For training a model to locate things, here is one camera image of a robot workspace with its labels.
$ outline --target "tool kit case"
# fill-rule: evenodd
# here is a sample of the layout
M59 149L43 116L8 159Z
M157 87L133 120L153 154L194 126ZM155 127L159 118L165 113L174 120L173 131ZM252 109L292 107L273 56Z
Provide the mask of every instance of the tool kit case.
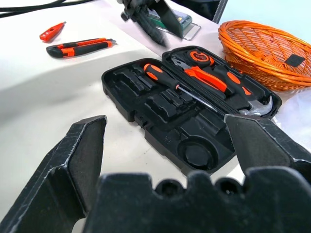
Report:
M279 96L249 76L240 74L220 57L198 46L166 52L162 55L162 61L145 58L108 70L102 75L103 89L121 114L129 122L135 121L140 125L145 130L146 140L184 174L196 169L212 174L235 155L224 123L225 114L238 114L239 110L247 109L250 105L240 93L232 91L231 87L228 87L231 89L229 95L225 95L190 77L172 61L177 58L189 66L199 66L204 71L213 73L210 66L204 67L206 63L191 60L191 51L211 57L213 70L226 68L233 73L262 104L267 104L272 97L271 111L261 117L272 118L277 113L282 104ZM211 103L217 111L179 89L157 83L146 75L146 64L161 68L178 80L182 88Z

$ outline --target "black tag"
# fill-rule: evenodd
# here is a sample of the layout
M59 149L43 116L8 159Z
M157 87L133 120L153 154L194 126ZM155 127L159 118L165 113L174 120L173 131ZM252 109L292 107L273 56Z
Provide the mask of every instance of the black tag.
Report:
M292 66L292 67L297 67L301 63L303 63L304 60L305 60L305 58L300 57L300 56L295 55L295 54L292 54L289 58L287 58L285 63Z

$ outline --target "wicker basket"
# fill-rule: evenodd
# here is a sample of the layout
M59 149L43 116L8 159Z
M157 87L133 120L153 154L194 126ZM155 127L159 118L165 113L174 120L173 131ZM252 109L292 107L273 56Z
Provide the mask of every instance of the wicker basket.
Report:
M230 21L219 28L225 59L274 91L311 86L311 45L284 31L248 21ZM305 60L292 67L292 55Z

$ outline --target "white table surface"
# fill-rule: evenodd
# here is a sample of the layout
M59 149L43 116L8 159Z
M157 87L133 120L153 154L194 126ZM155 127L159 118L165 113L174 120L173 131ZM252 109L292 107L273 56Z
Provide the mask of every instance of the white table surface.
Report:
M11 6L25 5L16 2ZM202 30L190 42L168 35L168 49L198 45L222 56L218 25L170 4L189 13ZM127 122L103 93L101 75L106 70L145 57L160 60L164 51L144 37L133 22L123 23L121 10L114 0L96 1L0 20L0 41L6 45L0 53L0 220L71 124L96 115L108 118L102 173L147 172L154 186L165 178L186 185L179 169L152 148L144 139L144 131L136 123ZM51 58L39 35L62 21L67 24L51 44L106 37L116 39L118 45L77 58ZM243 181L236 157L211 178L222 176Z

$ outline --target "black rubber grip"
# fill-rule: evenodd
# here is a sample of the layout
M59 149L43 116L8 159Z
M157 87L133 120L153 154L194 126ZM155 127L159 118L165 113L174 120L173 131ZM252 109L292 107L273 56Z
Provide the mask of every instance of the black rubber grip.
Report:
M74 47L74 55L75 56L79 56L79 55L83 55L89 52L94 52L97 50L101 50L101 49L105 49L107 47L109 47L109 44L111 44L111 42L100 42L100 43L96 43L96 44L90 44L90 45L84 45L84 46L77 46Z
M59 49L57 46L52 45L47 47L47 52L50 56L56 57L56 58L62 58L64 57L63 52L61 49Z
M67 48L76 47L76 46L78 46L76 42L69 42L69 43L64 43L61 48L67 49Z
M243 85L241 80L233 73L229 72L225 66L216 66L214 72L218 74L218 77L223 80L228 87L232 87L236 93L244 97L247 101L255 100L253 93Z
M144 66L146 74L153 79L154 81L166 85L171 89L177 89L179 86L179 81L171 78L166 72L161 70L159 67L156 67L152 64L146 64Z

